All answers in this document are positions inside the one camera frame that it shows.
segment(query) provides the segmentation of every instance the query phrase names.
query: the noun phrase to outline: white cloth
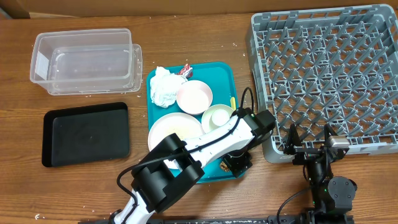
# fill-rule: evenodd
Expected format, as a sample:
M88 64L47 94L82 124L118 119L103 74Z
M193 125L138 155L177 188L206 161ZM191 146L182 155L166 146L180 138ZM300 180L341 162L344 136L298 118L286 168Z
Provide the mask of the white cloth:
M188 80L181 75L157 67L155 76L150 80L150 99L155 105L168 108L175 103L178 89L186 81Z

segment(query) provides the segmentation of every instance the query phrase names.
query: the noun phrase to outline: gray dish rack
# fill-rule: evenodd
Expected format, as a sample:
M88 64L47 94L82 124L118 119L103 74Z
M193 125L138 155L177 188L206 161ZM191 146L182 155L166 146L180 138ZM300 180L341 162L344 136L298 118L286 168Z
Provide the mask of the gray dish rack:
M398 152L398 22L388 5L258 13L246 39L259 111L277 116L263 143L269 162L290 162L290 124L319 147L329 123L349 154Z

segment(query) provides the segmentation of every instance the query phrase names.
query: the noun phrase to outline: candy wrapper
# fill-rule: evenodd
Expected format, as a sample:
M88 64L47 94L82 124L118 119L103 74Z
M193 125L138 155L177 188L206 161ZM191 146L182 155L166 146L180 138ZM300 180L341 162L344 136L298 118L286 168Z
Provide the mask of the candy wrapper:
M186 79L191 78L193 76L193 68L191 65L186 64L184 67L177 73L177 75L182 75Z

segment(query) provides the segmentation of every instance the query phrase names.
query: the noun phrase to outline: blue tray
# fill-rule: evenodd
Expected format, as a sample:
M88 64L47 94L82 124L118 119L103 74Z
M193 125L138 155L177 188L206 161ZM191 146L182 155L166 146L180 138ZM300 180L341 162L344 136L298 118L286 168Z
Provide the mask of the blue tray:
M211 105L224 104L231 106L231 97L236 97L235 82L231 67L223 62L211 62L191 65L193 67L193 76L189 80L199 80L205 82L213 92L213 102ZM171 73L178 73L183 66L168 67ZM183 112L174 103L168 108L161 108L152 103L150 99L150 79L155 76L155 70L151 71L147 77L147 107L148 107L148 128L161 117L166 114L174 112ZM194 116L197 120L201 121L201 116ZM220 169L221 159L208 164L205 167L205 175L198 181L198 183L214 182L219 180L235 179L231 172L225 172ZM179 170L172 170L174 176L180 173Z

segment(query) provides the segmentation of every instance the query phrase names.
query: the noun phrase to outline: wood grain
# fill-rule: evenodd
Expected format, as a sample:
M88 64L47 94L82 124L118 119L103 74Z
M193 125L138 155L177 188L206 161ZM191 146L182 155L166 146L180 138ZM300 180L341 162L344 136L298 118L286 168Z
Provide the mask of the wood grain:
M157 65L222 61L233 69L240 96L246 86L254 89L244 43L250 18L251 14L237 14L0 21L0 223L76 223L107 218L129 199L116 185L117 175L148 152L146 83L139 92L125 95L51 96L29 80L30 58L39 33L125 27L131 30L133 42L142 47L144 79ZM115 101L129 107L131 155L127 159L53 169L41 164L47 111ZM254 165L243 178L196 185L156 216L275 215L287 197L307 186L302 168L268 163L261 147L252 154ZM396 223L397 160L398 154L348 156L332 165L335 175L353 179L359 186L351 212L356 223ZM123 184L129 185L131 180L127 175ZM310 196L304 195L282 213L298 213L310 202ZM40 214L39 220L35 220L36 214Z

